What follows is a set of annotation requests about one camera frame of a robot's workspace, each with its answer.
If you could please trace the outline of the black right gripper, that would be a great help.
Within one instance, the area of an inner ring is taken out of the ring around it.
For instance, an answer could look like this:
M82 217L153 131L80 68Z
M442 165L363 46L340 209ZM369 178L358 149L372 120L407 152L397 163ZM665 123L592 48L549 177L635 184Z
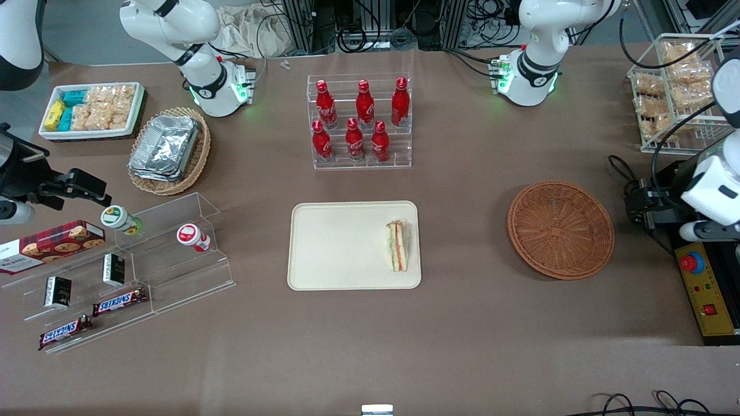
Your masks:
M20 203L47 206L61 211L64 207L63 173L48 163L49 151L10 133L10 124L1 124L1 190L2 197ZM106 193L108 184L82 169L68 173L68 192L75 198L84 198L100 206L113 204Z

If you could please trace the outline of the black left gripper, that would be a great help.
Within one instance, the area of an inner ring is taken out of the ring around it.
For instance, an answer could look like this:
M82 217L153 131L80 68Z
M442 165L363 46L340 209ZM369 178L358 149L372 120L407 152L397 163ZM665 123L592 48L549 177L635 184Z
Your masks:
M690 173L659 173L656 182L658 191L657 206L649 208L649 186L645 181L628 181L623 187L624 208L632 224L645 229L679 227L697 219L696 211L681 200L681 194L691 181Z

